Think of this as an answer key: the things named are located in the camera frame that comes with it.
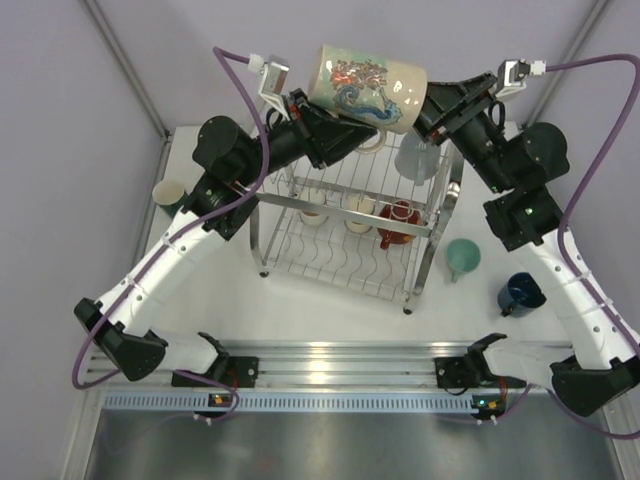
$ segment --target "red mug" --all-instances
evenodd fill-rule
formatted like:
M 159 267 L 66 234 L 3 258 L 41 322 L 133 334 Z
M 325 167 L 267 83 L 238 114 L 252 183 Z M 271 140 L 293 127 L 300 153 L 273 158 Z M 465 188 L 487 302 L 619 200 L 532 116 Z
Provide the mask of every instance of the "red mug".
M 411 206 L 406 200 L 398 200 L 393 205 L 385 205 L 380 214 L 382 218 L 390 218 L 396 222 L 420 225 L 420 212 Z M 383 228 L 378 229 L 382 237 L 380 248 L 386 250 L 391 244 L 404 245 L 414 239 L 414 235 L 408 233 L 392 232 Z

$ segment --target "white bowl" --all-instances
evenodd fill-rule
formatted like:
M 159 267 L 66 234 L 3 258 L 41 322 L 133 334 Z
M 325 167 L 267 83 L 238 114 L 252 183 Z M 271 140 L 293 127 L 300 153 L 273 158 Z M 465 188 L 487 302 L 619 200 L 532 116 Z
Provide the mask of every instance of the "white bowl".
M 367 215 L 373 214 L 373 209 L 376 206 L 376 202 L 367 195 L 349 195 L 347 198 L 347 208 L 352 212 L 366 213 Z M 371 225 L 364 223 L 357 223 L 351 221 L 344 222 L 347 228 L 353 233 L 367 233 L 371 230 Z

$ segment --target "metal panel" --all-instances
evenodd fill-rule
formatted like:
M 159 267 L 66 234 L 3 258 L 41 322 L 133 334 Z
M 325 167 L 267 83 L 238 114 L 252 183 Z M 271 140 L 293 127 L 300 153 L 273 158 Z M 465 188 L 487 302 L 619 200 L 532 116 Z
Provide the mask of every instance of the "metal panel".
M 224 412 L 204 392 L 109 392 L 104 410 Z M 238 412 L 476 413 L 471 395 L 242 392 Z
M 232 355 L 255 356 L 260 359 L 256 387 L 262 390 L 326 390 L 345 389 L 387 393 L 407 390 L 436 391 L 433 359 L 459 356 L 467 343 L 368 343 L 366 346 L 347 342 L 225 342 Z M 548 347 L 567 348 L 566 343 Z M 86 380 L 91 381 L 113 370 L 113 364 L 102 353 L 96 353 L 89 364 Z M 171 372 L 156 370 L 148 377 L 130 383 L 122 376 L 110 385 L 118 390 L 166 387 Z
M 104 412 L 86 479 L 622 478 L 611 442 L 533 395 L 497 427 L 428 414 L 243 413 L 207 427 L 164 412 Z M 118 456 L 104 445 L 123 449 Z

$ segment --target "dish rack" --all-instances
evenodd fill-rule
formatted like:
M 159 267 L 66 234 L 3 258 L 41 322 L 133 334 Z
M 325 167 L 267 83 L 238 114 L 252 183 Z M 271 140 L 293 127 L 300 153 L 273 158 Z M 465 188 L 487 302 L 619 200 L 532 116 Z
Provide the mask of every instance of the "dish rack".
M 437 173 L 418 186 L 401 177 L 394 165 L 403 136 L 388 133 L 378 152 L 354 152 L 324 170 L 314 169 L 303 157 L 268 177 L 258 197 L 282 210 L 264 254 L 260 250 L 259 209 L 252 214 L 251 252 L 260 275 L 285 271 L 400 303 L 405 313 L 412 313 L 460 193 L 463 159 L 446 142 Z M 322 191 L 326 203 L 301 200 L 304 188 Z M 347 198 L 354 194 L 367 195 L 375 202 L 372 215 L 346 208 Z M 411 202 L 420 212 L 421 225 L 378 216 L 385 205 L 398 200 Z M 300 211 L 327 215 L 328 219 L 320 226 L 310 226 L 302 222 Z M 345 221 L 372 228 L 363 234 L 353 233 Z M 414 239 L 382 250 L 378 228 Z

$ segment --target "cable connector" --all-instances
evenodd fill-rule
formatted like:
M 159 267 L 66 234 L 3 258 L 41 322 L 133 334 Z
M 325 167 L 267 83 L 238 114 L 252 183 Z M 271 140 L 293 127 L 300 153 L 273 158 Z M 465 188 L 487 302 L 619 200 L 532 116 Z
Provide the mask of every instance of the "cable connector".
M 264 58 L 262 58 L 257 53 L 250 53 L 247 70 L 249 70 L 252 73 L 262 73 L 263 67 L 264 67 Z
M 531 75 L 532 77 L 539 77 L 541 75 L 544 75 L 547 71 L 547 62 L 545 62 L 544 60 L 534 60 L 529 64 L 529 66 L 529 75 Z

